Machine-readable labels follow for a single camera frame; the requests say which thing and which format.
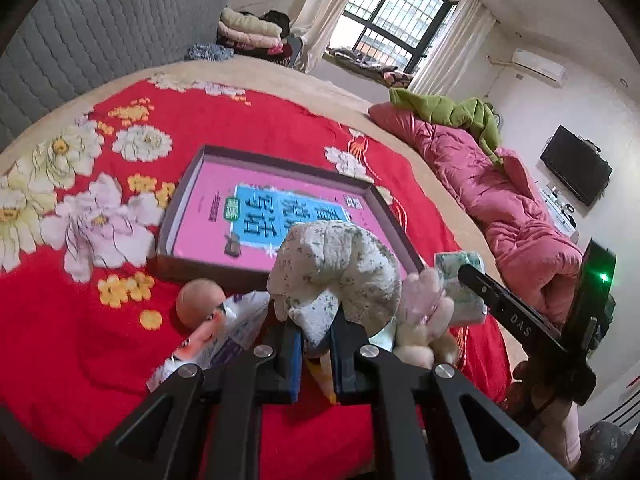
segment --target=black television screen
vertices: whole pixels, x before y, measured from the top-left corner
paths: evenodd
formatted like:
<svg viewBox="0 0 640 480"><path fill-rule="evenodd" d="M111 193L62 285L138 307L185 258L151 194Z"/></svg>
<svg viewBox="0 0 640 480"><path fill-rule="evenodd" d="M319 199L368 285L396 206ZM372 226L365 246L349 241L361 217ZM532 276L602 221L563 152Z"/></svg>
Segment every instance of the black television screen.
<svg viewBox="0 0 640 480"><path fill-rule="evenodd" d="M587 206L595 202L609 183L611 168L607 161L564 126L556 130L540 160Z"/></svg>

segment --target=silver screw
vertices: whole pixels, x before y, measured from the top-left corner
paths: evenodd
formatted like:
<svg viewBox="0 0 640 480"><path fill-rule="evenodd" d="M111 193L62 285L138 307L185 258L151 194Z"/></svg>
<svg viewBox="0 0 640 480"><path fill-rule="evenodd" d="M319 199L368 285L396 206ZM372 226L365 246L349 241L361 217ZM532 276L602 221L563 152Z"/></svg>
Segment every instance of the silver screw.
<svg viewBox="0 0 640 480"><path fill-rule="evenodd" d="M360 347L360 355L363 357L373 358L378 357L380 354L380 348L375 345L362 345Z"/></svg>
<svg viewBox="0 0 640 480"><path fill-rule="evenodd" d="M271 355L273 355L273 348L271 348L269 345L258 345L254 348L254 355L261 359L264 359L265 357L271 357Z"/></svg>
<svg viewBox="0 0 640 480"><path fill-rule="evenodd" d="M442 377L443 379L450 379L456 374L456 371L453 366L443 364L436 366L436 375L438 377Z"/></svg>
<svg viewBox="0 0 640 480"><path fill-rule="evenodd" d="M178 375L180 375L180 377L184 377L185 379L189 379L190 377L193 377L198 373L198 368L198 365L187 363L178 368Z"/></svg>

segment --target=curtain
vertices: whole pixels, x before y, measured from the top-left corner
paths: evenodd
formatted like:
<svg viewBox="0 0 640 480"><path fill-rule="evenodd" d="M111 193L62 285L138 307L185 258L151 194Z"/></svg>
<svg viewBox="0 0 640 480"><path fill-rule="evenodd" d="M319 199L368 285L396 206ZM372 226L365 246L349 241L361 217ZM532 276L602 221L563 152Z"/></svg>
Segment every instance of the curtain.
<svg viewBox="0 0 640 480"><path fill-rule="evenodd" d="M480 0L462 0L409 90L416 94L448 95L494 23L495 16Z"/></svg>
<svg viewBox="0 0 640 480"><path fill-rule="evenodd" d="M302 53L295 68L310 72L322 57L349 0L306 0L291 33L302 38Z"/></svg>

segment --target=green blanket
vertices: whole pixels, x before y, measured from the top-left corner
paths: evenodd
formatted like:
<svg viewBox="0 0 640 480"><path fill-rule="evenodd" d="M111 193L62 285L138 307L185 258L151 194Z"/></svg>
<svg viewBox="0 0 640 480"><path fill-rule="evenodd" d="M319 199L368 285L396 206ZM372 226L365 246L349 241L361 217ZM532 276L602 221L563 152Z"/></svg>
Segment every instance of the green blanket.
<svg viewBox="0 0 640 480"><path fill-rule="evenodd" d="M389 97L396 108L412 110L423 121L468 131L492 162L501 162L495 154L502 142L494 114L480 99L455 104L448 97L418 95L404 88L389 89Z"/></svg>

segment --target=green label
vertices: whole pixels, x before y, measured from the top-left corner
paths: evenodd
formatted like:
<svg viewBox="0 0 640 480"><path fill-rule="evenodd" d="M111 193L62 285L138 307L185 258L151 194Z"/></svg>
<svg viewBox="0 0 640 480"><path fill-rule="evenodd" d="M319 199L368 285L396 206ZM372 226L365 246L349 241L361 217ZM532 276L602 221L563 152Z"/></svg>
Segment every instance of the green label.
<svg viewBox="0 0 640 480"><path fill-rule="evenodd" d="M224 217L229 222L236 222L240 218L240 201L235 196L226 197Z"/></svg>

